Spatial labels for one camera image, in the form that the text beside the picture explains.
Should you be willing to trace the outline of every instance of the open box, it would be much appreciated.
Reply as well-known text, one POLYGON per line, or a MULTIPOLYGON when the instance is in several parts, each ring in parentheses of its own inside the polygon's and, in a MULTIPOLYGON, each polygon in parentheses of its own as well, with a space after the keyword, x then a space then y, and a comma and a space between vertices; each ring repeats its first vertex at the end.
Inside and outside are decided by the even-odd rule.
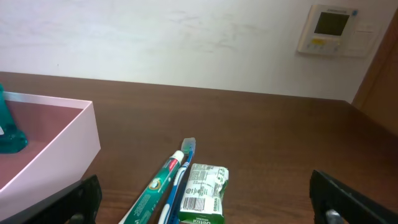
POLYGON ((0 221, 80 180, 100 150, 93 102, 4 93, 29 141, 0 154, 0 221))

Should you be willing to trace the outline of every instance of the wooden table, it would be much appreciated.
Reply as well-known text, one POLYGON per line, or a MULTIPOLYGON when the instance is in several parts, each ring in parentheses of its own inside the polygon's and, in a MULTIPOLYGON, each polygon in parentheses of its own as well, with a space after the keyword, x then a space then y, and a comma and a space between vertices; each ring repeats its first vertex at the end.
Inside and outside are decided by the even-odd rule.
POLYGON ((313 223, 314 169, 398 212, 398 139, 344 101, 15 73, 0 83, 94 102, 102 150, 85 177, 103 189, 97 223, 120 221, 187 137, 194 162, 229 169, 226 223, 313 223))

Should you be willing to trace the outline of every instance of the digital display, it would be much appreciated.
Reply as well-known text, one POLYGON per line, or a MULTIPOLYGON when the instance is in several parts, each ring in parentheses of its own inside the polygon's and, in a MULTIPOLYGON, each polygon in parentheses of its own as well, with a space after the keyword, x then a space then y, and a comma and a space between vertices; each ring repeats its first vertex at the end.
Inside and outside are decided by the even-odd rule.
POLYGON ((340 36, 343 34, 348 18, 349 15, 321 12, 315 33, 340 36))

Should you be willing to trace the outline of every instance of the green and white package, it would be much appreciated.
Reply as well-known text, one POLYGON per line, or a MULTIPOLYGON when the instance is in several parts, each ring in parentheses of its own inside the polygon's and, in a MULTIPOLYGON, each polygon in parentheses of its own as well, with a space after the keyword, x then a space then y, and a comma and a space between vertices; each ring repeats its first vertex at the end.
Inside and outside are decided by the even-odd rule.
POLYGON ((193 164, 178 218, 183 223, 224 224, 224 191, 228 184, 225 167, 193 164))

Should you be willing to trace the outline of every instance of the black object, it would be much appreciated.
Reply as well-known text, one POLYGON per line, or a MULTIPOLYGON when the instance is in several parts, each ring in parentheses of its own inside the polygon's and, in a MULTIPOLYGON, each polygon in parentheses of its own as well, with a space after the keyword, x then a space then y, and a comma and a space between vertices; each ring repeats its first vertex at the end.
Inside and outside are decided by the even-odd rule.
POLYGON ((372 201, 347 185, 314 170, 310 180, 310 198, 315 224, 341 223, 328 221, 326 213, 336 211, 349 224, 398 223, 398 215, 372 201))
POLYGON ((102 192, 96 175, 62 189, 0 224, 95 224, 102 192))

